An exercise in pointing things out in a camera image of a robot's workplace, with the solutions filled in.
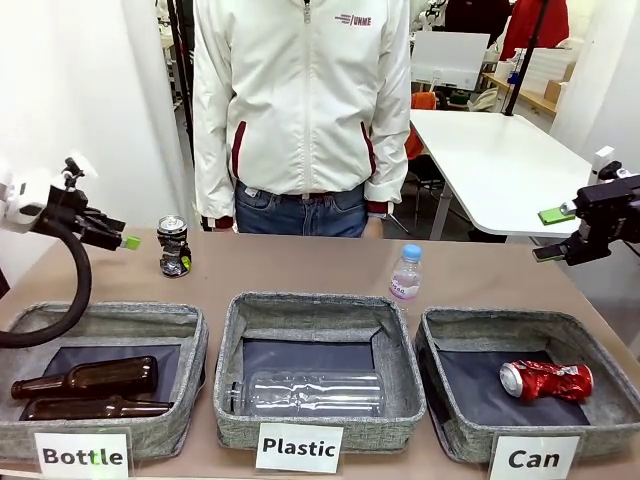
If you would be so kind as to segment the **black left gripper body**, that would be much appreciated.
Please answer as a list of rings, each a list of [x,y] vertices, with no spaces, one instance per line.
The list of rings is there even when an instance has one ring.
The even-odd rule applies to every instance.
[[[79,189],[61,189],[51,186],[47,205],[36,222],[36,232],[55,236],[50,226],[55,221],[76,234],[84,231],[83,218],[88,207],[85,193]]]

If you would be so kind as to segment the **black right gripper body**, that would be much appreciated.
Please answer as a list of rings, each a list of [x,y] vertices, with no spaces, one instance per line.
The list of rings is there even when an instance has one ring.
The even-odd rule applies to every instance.
[[[639,243],[638,175],[581,188],[574,204],[582,223],[571,236],[572,266],[610,256],[615,241]]]

